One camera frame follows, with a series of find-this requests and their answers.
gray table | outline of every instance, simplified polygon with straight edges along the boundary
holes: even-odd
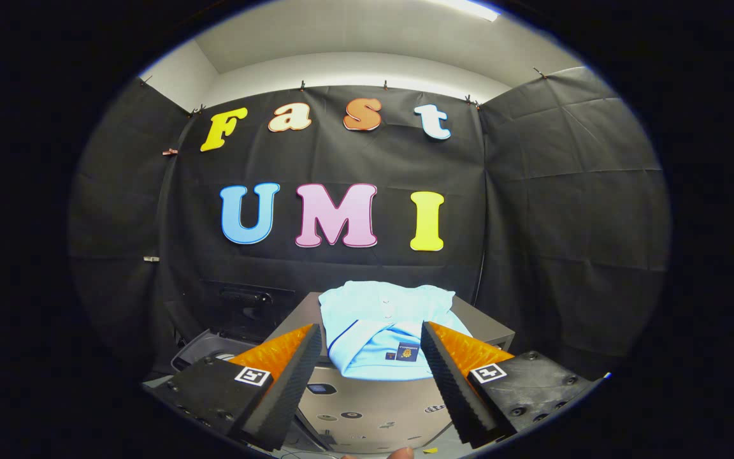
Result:
[[[311,291],[308,296],[289,314],[289,316],[277,326],[276,330],[268,336],[267,340],[282,336],[287,332],[302,328],[309,323],[318,323],[321,328],[321,353],[318,364],[332,364],[327,356],[327,340],[324,334],[324,325],[321,320],[321,310],[319,304],[320,291]],[[508,351],[512,345],[512,339],[515,332],[507,326],[499,323],[487,316],[481,311],[475,309],[474,306],[464,302],[457,296],[452,297],[452,312],[466,326],[466,330],[482,342],[493,346],[500,346],[504,351]]]

yellow letter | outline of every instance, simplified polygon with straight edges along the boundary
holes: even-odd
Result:
[[[443,196],[431,191],[417,191],[410,195],[417,207],[415,238],[410,241],[413,250],[437,252],[443,248],[443,240],[438,237],[438,207],[443,204]]]
[[[281,133],[288,129],[301,131],[311,125],[311,119],[308,117],[310,113],[309,105],[302,102],[282,105],[273,112],[279,116],[271,119],[271,122],[268,123],[268,130],[272,133]]]
[[[212,128],[209,130],[209,137],[200,147],[200,151],[208,151],[216,149],[225,143],[222,136],[231,136],[236,127],[236,119],[244,119],[248,116],[248,108],[237,108],[230,112],[218,113],[212,117]]]

folded shirt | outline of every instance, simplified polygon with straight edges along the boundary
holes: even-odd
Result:
[[[319,296],[330,361],[343,377],[413,381],[432,377],[421,352],[421,325],[431,321],[471,337],[451,311],[454,291],[432,285],[348,281]]]

black backdrop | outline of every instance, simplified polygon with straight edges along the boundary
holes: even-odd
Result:
[[[342,126],[358,97],[382,102],[373,131]],[[273,111],[295,102],[309,105],[312,124],[268,131]],[[451,138],[426,136],[413,113],[425,104],[448,114]],[[248,115],[224,145],[201,152],[212,116],[241,107]],[[161,154],[172,146],[178,155]],[[480,110],[420,91],[311,87],[237,99],[193,119],[135,82],[80,168],[70,227],[78,287],[135,375],[139,363],[171,371],[173,330],[189,337],[172,308],[212,325],[200,314],[203,280],[293,290],[297,302],[347,280],[437,285],[513,328],[513,352],[539,349],[588,378],[626,355],[661,289],[670,232],[661,168],[629,108],[583,68]],[[241,221],[253,226],[253,188],[263,182],[280,184],[273,229],[260,243],[234,244],[221,230],[219,191],[247,187]],[[376,185],[378,244],[296,246],[295,192],[305,183],[323,184],[337,205],[350,185]],[[416,191],[445,197],[440,252],[410,248]]]

wall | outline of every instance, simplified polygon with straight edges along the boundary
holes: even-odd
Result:
[[[305,87],[367,85],[433,92],[483,103],[510,87],[452,65],[378,52],[295,55],[242,67],[215,79],[202,97],[206,107],[270,91]]]
[[[187,111],[200,108],[202,97],[219,74],[194,40],[160,58],[141,73],[149,86]]]

